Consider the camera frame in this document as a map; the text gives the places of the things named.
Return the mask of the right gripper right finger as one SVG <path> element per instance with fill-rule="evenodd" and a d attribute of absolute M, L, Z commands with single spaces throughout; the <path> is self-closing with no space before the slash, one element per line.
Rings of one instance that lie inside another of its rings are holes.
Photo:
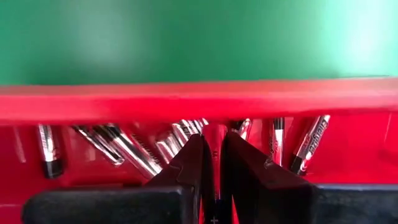
<path fill-rule="evenodd" d="M 317 188 L 234 132 L 224 139 L 227 188 L 239 224 L 311 224 Z"/>

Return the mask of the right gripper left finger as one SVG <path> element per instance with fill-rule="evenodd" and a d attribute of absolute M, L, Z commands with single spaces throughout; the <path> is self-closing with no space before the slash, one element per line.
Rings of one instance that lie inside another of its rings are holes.
<path fill-rule="evenodd" d="M 146 187 L 153 190 L 146 224 L 198 224 L 201 205 L 203 139 L 194 134 Z"/>

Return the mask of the red plastic bin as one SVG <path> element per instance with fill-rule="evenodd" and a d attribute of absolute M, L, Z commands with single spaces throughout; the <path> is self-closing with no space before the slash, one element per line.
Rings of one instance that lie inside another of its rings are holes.
<path fill-rule="evenodd" d="M 31 125 L 332 114 L 312 162 L 315 182 L 398 184 L 398 78 L 137 85 L 0 86 L 0 224 L 53 186 L 34 163 Z"/>

